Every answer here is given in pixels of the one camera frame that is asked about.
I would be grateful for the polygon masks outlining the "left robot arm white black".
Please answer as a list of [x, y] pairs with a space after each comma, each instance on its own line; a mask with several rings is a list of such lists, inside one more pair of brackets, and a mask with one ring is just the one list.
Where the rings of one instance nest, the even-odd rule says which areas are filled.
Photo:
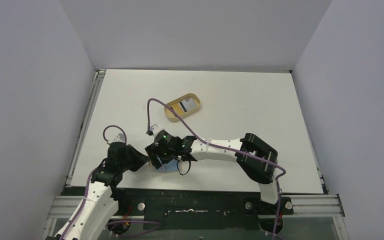
[[109, 144], [107, 157], [89, 174], [83, 198], [64, 226], [47, 240], [96, 240], [110, 218], [127, 211], [128, 200], [113, 196], [123, 173], [136, 172], [150, 157], [124, 142]]

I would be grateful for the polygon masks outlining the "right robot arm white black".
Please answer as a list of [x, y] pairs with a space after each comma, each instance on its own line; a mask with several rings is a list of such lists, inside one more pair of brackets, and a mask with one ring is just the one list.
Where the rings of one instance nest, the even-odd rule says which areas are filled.
[[278, 152], [253, 133], [231, 140], [210, 140], [195, 135], [180, 138], [160, 130], [145, 151], [156, 169], [174, 160], [236, 163], [252, 181], [258, 183], [261, 207], [266, 213], [273, 214], [281, 207], [279, 188], [275, 183]]

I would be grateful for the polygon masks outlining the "beige leather card holder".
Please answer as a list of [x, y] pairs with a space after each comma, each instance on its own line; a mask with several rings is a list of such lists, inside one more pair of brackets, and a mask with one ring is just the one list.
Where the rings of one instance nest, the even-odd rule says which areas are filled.
[[[160, 165], [160, 167], [162, 166], [162, 164], [165, 164], [165, 163], [167, 163], [167, 162], [163, 162], [163, 161], [161, 161], [161, 159], [157, 159], [157, 162], [159, 163], [159, 165]], [[150, 168], [151, 168], [151, 170], [153, 171], [153, 172], [158, 172], [158, 171], [156, 171], [156, 169], [159, 169], [159, 168], [156, 168], [156, 166], [154, 166], [154, 163], [156, 163], [156, 161], [150, 161], [149, 162], [149, 166], [150, 166]]]

